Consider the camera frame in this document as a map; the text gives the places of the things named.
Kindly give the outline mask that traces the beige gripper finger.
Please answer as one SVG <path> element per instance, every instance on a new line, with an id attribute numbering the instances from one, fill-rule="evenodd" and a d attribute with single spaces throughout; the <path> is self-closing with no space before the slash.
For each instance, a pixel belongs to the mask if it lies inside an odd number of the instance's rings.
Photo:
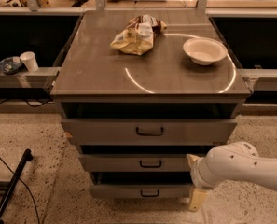
<path id="1" fill-rule="evenodd" d="M 206 190 L 192 186 L 189 190 L 188 210 L 191 212 L 197 212 L 204 204 L 207 195 L 208 192 Z"/>

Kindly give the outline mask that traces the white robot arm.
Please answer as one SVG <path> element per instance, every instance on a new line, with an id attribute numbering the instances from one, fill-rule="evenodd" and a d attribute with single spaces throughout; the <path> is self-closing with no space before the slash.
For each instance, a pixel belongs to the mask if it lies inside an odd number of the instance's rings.
<path id="1" fill-rule="evenodd" d="M 277 159 L 258 156 L 256 148 L 245 142 L 214 147 L 205 157 L 186 154 L 192 187 L 188 210 L 197 212 L 208 191 L 226 180 L 244 181 L 277 191 Z"/>

